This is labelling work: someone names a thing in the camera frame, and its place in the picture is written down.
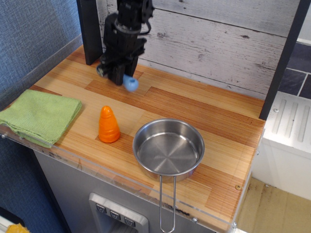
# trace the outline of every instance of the wooden countertop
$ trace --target wooden countertop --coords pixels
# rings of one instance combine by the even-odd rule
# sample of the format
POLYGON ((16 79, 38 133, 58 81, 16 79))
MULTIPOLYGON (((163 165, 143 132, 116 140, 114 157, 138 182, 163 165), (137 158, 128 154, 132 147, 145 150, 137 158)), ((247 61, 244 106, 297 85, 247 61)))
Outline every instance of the wooden countertop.
MULTIPOLYGON (((225 231, 222 221, 204 212, 234 221, 243 191, 236 186, 245 185, 265 123, 258 119, 263 101, 140 65, 134 75, 139 88, 129 93, 100 77, 97 64, 85 65, 80 47, 31 88, 82 101, 79 115, 55 145, 151 188, 139 191, 158 199, 153 190, 159 190, 159 182, 144 175, 133 155, 134 135, 142 125, 159 118, 191 124, 204 139, 205 155, 195 173, 177 183, 177 199, 186 203, 177 207, 180 214, 225 231), (98 139, 105 105, 113 110, 121 131, 120 139, 111 144, 98 139)), ((171 183, 163 185, 164 193, 171 196, 172 190, 171 183)), ((163 201, 172 204, 171 199, 163 201)))

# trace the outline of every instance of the blue ball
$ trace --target blue ball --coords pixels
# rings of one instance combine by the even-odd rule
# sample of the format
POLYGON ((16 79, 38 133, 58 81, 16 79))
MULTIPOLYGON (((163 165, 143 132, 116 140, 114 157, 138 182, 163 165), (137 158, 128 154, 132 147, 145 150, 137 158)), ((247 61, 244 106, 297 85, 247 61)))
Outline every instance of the blue ball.
POLYGON ((126 90, 128 90, 129 92, 133 92, 133 91, 136 91, 138 88, 138 80, 134 79, 131 76, 124 74, 123 85, 126 90))

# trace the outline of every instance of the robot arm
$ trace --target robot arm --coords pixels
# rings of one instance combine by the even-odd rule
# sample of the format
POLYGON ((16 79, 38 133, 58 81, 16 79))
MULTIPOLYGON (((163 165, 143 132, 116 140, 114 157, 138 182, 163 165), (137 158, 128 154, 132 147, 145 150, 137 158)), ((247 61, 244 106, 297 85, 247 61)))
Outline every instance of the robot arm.
POLYGON ((152 0, 117 0, 118 12, 108 15, 104 27, 106 51, 97 66, 99 75, 108 75, 116 85, 122 85, 124 74, 133 76, 138 56, 144 53, 145 38, 139 35, 149 33, 148 22, 154 7, 152 0), (146 23, 148 31, 141 33, 146 23))

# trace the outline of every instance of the wire handle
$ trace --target wire handle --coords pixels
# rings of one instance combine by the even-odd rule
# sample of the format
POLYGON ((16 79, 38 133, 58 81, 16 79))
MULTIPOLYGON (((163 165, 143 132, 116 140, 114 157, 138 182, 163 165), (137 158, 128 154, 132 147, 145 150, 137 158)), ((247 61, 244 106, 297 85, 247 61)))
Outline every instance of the wire handle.
POLYGON ((162 229, 162 175, 160 175, 160 229, 164 233, 171 233, 175 230, 175 212, 176 212, 176 176, 174 176, 174 199, 173 199, 173 228, 169 231, 166 232, 165 230, 162 229))

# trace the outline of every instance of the green cloth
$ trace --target green cloth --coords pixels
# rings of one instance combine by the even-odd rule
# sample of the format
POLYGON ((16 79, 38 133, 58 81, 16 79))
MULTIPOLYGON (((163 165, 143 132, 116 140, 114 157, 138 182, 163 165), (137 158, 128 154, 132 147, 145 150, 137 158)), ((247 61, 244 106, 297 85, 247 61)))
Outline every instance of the green cloth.
POLYGON ((7 125, 22 138, 51 148, 81 106, 80 100, 26 90, 9 108, 0 112, 0 124, 7 125))

